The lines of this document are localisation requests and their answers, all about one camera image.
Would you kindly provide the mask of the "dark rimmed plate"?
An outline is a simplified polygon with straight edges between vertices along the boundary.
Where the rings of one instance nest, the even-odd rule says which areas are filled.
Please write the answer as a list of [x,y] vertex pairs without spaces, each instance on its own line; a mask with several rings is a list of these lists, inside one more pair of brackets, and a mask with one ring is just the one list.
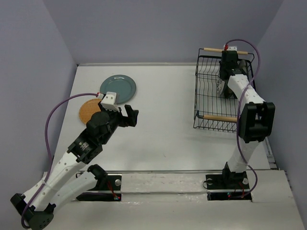
[[240,69],[231,69],[231,70],[228,70],[226,73],[227,73],[227,79],[226,79],[226,83],[225,83],[226,87],[225,87],[225,90],[224,90],[224,96],[225,96],[225,98],[230,98],[233,95],[233,91],[228,86],[230,76],[235,76],[236,74],[240,74],[241,70]]
[[239,61],[238,69],[239,69],[240,74],[246,75],[247,78],[249,79],[249,77],[248,77],[248,65],[247,65],[247,62],[245,60]]

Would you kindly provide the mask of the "blue floral plate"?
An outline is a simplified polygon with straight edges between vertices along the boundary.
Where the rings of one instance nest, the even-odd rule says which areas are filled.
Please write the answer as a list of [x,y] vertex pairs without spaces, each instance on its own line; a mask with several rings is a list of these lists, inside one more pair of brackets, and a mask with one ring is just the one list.
[[222,96],[226,87],[227,87],[227,84],[225,83],[225,81],[220,79],[220,78],[217,78],[217,80],[216,80],[216,94],[217,94],[217,96]]

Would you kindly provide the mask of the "teal ceramic plate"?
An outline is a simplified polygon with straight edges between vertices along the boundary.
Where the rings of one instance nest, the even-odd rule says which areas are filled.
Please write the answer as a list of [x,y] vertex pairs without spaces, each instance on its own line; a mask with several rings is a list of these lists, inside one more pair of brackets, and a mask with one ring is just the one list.
[[130,101],[137,90],[135,81],[127,75],[113,75],[104,80],[100,86],[100,92],[115,92],[118,96],[118,104],[124,104]]

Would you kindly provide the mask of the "orange woven plate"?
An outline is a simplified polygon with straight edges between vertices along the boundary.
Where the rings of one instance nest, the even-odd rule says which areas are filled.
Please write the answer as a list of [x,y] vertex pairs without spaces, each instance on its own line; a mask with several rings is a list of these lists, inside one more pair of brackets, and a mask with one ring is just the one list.
[[86,125],[86,123],[91,119],[94,113],[100,112],[99,103],[100,99],[91,99],[86,101],[79,109],[79,119]]

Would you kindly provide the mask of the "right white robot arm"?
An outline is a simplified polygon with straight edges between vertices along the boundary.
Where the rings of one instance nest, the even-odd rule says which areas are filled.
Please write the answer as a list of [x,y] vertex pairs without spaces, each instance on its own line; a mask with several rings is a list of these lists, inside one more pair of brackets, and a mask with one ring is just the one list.
[[238,99],[236,113],[237,148],[226,162],[221,175],[224,187],[243,182],[249,160],[255,149],[272,132],[274,103],[261,98],[248,80],[246,61],[235,50],[223,50],[219,69],[219,93],[225,98]]

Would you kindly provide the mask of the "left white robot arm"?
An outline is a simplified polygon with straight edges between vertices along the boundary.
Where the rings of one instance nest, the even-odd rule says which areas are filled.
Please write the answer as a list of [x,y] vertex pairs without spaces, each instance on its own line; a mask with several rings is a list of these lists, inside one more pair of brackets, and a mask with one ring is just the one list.
[[83,192],[108,185],[107,172],[90,162],[102,152],[118,127],[135,127],[139,111],[125,105],[127,115],[121,109],[109,111],[101,107],[86,124],[86,129],[75,139],[62,158],[31,189],[16,193],[11,203],[27,223],[28,229],[42,230],[54,218],[54,213]]

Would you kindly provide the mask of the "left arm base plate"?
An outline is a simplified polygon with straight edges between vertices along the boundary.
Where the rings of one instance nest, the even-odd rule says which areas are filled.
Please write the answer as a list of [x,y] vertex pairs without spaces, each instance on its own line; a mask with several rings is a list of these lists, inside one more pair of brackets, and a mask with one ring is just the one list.
[[97,183],[96,186],[78,195],[75,200],[88,202],[120,202],[121,194],[121,174],[109,174],[105,184]]

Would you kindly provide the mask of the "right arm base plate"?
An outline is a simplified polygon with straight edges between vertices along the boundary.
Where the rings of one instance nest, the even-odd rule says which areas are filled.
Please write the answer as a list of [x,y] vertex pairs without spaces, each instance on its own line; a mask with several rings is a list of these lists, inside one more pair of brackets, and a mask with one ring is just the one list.
[[247,177],[226,183],[221,174],[207,174],[202,186],[208,201],[252,200]]

